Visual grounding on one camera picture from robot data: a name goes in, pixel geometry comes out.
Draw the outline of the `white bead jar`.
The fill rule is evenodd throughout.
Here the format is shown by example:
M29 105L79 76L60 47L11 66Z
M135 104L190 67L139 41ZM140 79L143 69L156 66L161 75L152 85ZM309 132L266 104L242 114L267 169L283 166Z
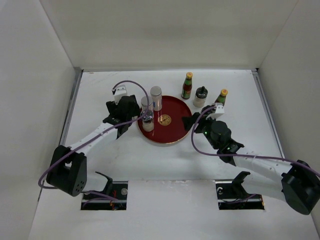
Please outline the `white bead jar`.
M152 97L153 110L158 112L162 109L162 89L159 86L153 86L150 89Z
M144 113L146 111L153 112L154 107L153 107L153 99L151 96L144 96L141 101L141 112Z

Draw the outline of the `black-top grinder bottle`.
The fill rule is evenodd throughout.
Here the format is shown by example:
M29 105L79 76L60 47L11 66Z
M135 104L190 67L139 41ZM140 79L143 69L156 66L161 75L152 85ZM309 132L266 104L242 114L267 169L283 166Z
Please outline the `black-top grinder bottle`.
M154 112L150 109L145 110L141 113L142 128L146 132L154 130Z

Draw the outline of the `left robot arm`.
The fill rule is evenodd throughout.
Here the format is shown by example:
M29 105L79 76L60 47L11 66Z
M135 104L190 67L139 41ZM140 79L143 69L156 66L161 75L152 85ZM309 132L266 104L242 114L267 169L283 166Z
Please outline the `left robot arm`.
M53 153L46 182L75 197L83 192L95 191L100 199L112 195L109 178L102 173L88 176L87 161L93 154L120 138L132 125L141 110L135 95L123 96L119 102L106 103L109 116L100 126L82 140L70 146L59 145Z

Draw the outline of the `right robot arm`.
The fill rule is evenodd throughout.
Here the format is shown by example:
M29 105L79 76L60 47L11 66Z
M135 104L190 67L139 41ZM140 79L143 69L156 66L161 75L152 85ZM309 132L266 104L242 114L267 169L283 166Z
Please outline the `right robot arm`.
M253 194L286 202L293 210L309 215L320 200L320 174L302 160L263 156L232 139L232 131L217 120L218 106L206 106L192 116L183 116L184 129L203 134L218 157L226 164L243 168L231 183L238 201Z

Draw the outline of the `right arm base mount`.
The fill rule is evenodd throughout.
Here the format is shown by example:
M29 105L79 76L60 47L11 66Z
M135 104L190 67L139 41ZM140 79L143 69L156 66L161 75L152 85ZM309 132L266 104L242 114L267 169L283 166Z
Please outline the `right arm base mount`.
M247 193L242 186L236 190L232 181L216 181L216 194L219 210L264 210L264 201L260 194Z

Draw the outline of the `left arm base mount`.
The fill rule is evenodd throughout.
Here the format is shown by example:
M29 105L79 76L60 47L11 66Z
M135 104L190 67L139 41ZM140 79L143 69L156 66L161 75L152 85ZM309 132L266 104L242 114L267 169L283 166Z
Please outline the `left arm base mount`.
M128 181L113 181L101 172L90 174L82 195L82 211L125 211Z

